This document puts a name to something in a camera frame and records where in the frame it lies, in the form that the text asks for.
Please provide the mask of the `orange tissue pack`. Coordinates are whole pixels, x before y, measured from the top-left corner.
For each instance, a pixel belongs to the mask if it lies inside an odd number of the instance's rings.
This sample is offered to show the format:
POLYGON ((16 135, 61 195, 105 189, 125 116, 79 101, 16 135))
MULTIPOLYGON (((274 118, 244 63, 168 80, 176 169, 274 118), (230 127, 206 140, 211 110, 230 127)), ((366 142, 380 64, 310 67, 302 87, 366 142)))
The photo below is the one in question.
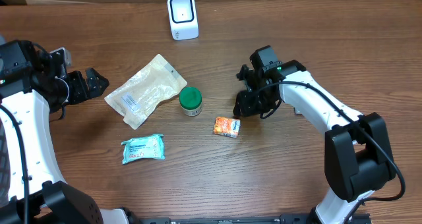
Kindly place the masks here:
POLYGON ((216 135, 237 138, 240 126, 241 121, 239 119, 217 117, 214 123, 213 133, 216 135))

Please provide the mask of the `beige pouch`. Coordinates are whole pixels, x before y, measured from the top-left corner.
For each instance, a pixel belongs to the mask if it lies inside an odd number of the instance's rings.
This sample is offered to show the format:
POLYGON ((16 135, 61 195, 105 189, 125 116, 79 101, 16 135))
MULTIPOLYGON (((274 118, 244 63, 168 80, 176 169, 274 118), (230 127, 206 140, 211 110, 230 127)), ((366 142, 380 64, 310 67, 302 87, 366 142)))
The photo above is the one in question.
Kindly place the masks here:
POLYGON ((163 101, 181 92, 187 81, 160 54, 105 97, 123 121, 136 130, 163 101))

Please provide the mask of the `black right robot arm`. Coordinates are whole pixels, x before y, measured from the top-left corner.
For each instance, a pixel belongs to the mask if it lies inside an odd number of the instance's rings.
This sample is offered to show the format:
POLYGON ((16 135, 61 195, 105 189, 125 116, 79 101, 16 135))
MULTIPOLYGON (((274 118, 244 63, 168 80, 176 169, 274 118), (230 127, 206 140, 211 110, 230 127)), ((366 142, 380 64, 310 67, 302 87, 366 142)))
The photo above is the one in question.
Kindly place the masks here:
POLYGON ((356 211, 376 200, 373 193, 397 177, 388 131, 377 113, 364 115, 330 95, 299 61, 281 62, 267 45, 250 56, 236 77, 236 117, 271 116, 282 103, 294 107, 324 137, 324 199, 308 214, 283 214, 281 223, 370 223, 356 211))

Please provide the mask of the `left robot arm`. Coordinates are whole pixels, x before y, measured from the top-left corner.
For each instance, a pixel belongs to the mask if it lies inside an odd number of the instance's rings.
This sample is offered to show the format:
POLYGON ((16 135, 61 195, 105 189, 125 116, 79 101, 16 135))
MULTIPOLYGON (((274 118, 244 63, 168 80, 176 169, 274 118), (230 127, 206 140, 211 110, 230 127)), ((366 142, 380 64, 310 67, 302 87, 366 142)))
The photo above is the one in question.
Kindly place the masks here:
POLYGON ((68 72, 64 47, 48 52, 28 40, 1 40, 1 126, 9 161, 2 223, 139 223, 127 208, 105 210, 67 184, 57 164, 49 116, 99 97, 109 81, 93 68, 68 72))

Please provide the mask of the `light blue wipes pack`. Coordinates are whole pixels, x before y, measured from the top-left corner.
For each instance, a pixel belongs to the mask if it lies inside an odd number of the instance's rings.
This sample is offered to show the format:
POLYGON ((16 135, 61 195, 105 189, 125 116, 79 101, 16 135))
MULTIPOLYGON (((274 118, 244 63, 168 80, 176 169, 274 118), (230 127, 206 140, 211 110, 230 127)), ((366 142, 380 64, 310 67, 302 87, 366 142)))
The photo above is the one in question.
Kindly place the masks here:
POLYGON ((122 164, 139 159, 164 160, 164 136, 153 134, 146 137, 131 138, 121 143, 124 146, 122 164))

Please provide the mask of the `green lid jar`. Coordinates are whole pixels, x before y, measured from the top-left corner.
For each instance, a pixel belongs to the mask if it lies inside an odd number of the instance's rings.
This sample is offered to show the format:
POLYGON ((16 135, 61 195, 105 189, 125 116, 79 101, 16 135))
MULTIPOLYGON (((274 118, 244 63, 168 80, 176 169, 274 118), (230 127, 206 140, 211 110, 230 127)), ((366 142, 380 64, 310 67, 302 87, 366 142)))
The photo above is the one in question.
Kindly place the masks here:
POLYGON ((190 117, 197 116, 202 111, 202 94, 195 87, 183 88, 179 94, 179 103, 184 114, 190 117))

